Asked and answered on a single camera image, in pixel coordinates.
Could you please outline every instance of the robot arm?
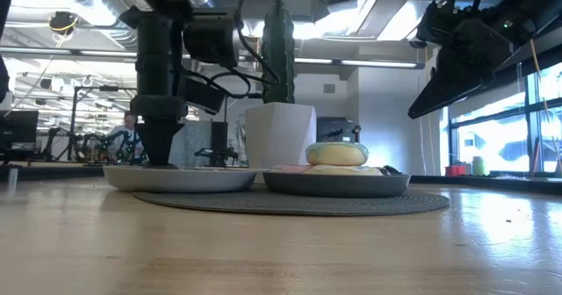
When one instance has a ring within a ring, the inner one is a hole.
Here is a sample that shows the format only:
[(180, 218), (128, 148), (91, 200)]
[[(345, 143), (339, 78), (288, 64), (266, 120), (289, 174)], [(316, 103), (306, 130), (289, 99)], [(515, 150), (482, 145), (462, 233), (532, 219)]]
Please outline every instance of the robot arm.
[(458, 10), (454, 2), (434, 2), (426, 10), (417, 37), (442, 49), (431, 80), (410, 107), (412, 119), (485, 90), (494, 71), (562, 11), (562, 0), (502, 0), (482, 11), (478, 4)]

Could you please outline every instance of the cactus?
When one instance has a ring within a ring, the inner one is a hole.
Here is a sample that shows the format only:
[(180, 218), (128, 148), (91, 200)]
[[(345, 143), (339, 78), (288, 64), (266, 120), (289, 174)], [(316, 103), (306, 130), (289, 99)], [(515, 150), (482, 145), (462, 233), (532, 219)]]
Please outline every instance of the cactus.
[[(285, 8), (284, 0), (274, 0), (270, 12), (265, 15), (263, 28), (262, 55), (265, 62), (279, 76), (279, 85), (263, 84), (263, 102), (295, 103), (295, 39), (291, 13)], [(263, 79), (275, 82), (266, 70)]]

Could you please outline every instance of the wooden table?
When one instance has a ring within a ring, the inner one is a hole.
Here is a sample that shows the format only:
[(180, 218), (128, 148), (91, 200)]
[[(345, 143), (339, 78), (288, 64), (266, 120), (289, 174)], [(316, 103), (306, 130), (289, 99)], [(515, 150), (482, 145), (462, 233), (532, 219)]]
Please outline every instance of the wooden table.
[(562, 199), (415, 185), (451, 207), (321, 218), (151, 205), (103, 179), (0, 192), (0, 294), (562, 294)]

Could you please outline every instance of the gray placemat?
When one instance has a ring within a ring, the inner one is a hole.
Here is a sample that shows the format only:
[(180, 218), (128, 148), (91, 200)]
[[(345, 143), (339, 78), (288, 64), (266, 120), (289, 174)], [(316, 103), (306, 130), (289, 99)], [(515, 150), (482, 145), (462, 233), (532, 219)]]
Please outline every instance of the gray placemat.
[(212, 212), (258, 214), (379, 216), (428, 212), (449, 206), (449, 199), (420, 191), (406, 191), (393, 198), (314, 198), (269, 191), (219, 194), (135, 192), (144, 201)]

